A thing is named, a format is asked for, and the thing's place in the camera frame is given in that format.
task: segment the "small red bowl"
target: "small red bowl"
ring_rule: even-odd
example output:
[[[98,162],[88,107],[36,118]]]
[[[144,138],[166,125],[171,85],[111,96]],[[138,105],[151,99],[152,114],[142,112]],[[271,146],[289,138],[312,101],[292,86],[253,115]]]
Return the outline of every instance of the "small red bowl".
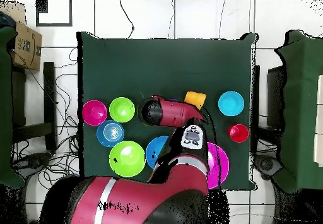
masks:
[[[98,100],[90,100],[84,104],[82,116],[84,122],[88,125],[98,126],[106,120],[108,110],[102,102],[99,102]]]
[[[228,128],[228,134],[232,141],[236,143],[243,143],[249,137],[248,128],[241,124],[230,126]]]

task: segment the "pink bowl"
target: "pink bowl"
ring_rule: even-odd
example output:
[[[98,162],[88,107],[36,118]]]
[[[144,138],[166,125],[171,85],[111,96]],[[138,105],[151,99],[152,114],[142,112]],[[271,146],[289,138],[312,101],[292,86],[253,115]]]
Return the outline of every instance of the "pink bowl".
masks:
[[[102,102],[90,100],[84,104],[82,116],[88,125],[98,126],[106,120],[108,111]]]
[[[208,143],[208,150],[209,150],[209,175],[208,175],[208,188],[214,189],[219,185],[219,172],[220,167],[218,165],[218,159],[217,159],[217,152],[219,153],[220,158],[220,165],[221,165],[221,179],[220,184],[222,184],[229,173],[229,159],[226,155],[226,153],[222,150],[221,147],[216,146],[213,143]]]

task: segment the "green bowl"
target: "green bowl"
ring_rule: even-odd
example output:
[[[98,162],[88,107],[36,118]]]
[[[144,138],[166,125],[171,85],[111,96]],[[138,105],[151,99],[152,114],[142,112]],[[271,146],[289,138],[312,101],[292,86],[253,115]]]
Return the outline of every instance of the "green bowl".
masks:
[[[143,171],[146,158],[139,144],[134,141],[121,141],[112,148],[109,163],[116,174],[130,178]]]
[[[134,104],[128,98],[116,98],[109,106],[109,113],[114,121],[126,123],[134,117]]]

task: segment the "yellow cup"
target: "yellow cup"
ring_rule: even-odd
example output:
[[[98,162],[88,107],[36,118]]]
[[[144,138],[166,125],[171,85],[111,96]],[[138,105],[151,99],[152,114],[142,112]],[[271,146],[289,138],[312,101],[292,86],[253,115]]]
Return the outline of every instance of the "yellow cup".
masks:
[[[184,102],[195,105],[199,110],[202,108],[206,99],[206,94],[188,91]]]

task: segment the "light blue bowl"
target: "light blue bowl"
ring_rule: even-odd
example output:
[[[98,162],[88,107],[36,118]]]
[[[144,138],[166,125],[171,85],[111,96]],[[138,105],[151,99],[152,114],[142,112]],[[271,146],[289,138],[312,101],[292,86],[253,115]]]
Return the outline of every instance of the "light blue bowl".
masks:
[[[116,121],[104,121],[98,126],[97,138],[103,146],[113,147],[124,139],[124,128]]]
[[[235,91],[227,91],[219,98],[219,110],[226,116],[236,116],[245,106],[244,98]]]
[[[146,160],[148,165],[154,169],[156,160],[162,151],[168,136],[160,136],[153,139],[146,148]]]

